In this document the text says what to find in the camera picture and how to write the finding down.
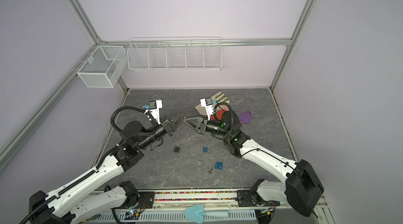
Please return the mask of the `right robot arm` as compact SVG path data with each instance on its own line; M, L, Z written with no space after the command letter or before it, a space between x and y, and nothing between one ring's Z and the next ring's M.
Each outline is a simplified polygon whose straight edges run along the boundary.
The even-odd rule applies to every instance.
M312 165L282 157L258 144L242 130L238 115L229 104L221 118L216 108L208 115L185 117L183 122L200 135L211 134L223 142L226 149L235 157L251 161L279 181L279 186L271 186L265 179L259 179L248 191L247 203L256 206L276 201L287 203L299 214L309 217L324 193Z

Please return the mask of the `black padlock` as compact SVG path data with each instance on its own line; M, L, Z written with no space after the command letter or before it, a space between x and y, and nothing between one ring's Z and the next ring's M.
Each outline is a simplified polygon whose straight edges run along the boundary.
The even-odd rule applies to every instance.
M180 144L177 144L177 145L174 147L173 152L179 153L180 150L181 150L181 145L180 145Z

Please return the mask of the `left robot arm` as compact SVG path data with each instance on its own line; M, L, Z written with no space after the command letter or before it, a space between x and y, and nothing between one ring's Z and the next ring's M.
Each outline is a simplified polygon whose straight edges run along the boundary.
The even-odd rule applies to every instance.
M132 121L121 129L116 116L124 110L145 114L152 127L145 128L140 122ZM184 112L169 114L162 118L158 108L123 106L113 112L110 124L119 135L120 141L106 151L97 164L73 181L48 193L38 191L29 199L29 213L22 224L79 224L108 209L135 207L141 201L138 190L131 182L89 197L97 188L126 172L143 157L142 150L155 142L163 142L165 135L172 136L185 117Z

